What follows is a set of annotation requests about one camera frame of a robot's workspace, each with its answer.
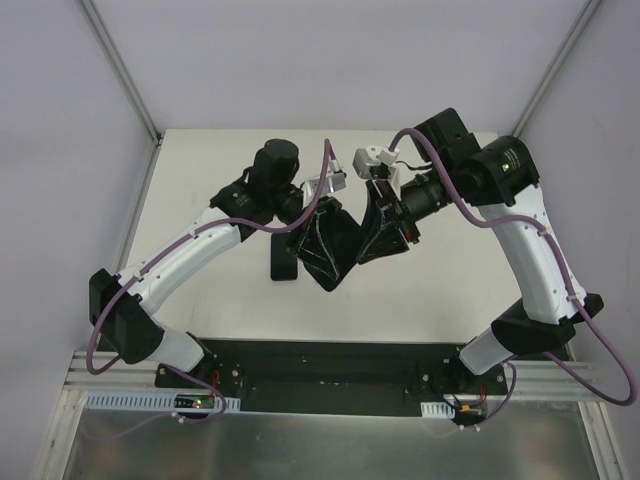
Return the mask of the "black smartphone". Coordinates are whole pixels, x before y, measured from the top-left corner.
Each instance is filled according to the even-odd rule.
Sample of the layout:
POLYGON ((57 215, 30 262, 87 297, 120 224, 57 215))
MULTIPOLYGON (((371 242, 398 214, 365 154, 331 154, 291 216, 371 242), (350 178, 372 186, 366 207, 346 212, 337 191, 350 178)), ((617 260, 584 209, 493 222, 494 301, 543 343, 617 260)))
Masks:
POLYGON ((270 278, 274 282, 298 279, 297 258, 288 252, 286 234, 272 234, 270 241, 270 278))

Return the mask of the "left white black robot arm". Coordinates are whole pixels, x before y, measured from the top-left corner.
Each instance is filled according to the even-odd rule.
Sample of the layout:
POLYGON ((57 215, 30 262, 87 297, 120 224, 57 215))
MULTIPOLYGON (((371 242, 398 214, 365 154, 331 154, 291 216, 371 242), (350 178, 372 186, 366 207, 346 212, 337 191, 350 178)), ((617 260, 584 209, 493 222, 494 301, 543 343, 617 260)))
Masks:
POLYGON ((152 256, 116 274, 105 269, 89 280, 90 322, 86 366, 93 375, 94 352, 105 341, 117 359, 129 364, 153 360, 193 375, 213 362, 196 336, 163 325, 154 317, 165 300, 202 267, 239 246, 256 232, 302 233, 320 213, 329 178, 341 173, 331 142, 323 146, 321 170, 310 181, 313 194, 293 184, 299 150, 284 139, 267 141, 239 179, 221 189, 200 215, 152 256))

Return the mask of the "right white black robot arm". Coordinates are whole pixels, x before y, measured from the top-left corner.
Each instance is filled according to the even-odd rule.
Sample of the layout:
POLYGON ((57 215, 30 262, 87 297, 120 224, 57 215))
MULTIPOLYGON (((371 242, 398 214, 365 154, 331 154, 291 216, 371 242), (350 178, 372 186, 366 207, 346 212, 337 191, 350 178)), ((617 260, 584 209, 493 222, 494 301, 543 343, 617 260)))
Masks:
POLYGON ((353 167, 366 182, 364 242, 357 261, 408 251, 419 240, 417 224, 453 203, 477 208, 506 256, 521 297, 454 361, 479 376, 512 356, 542 354, 563 347, 585 314, 603 307, 574 279, 548 221, 539 173, 525 144, 501 136, 482 146, 453 108, 408 132, 425 166, 399 182, 396 146, 357 149, 353 167))

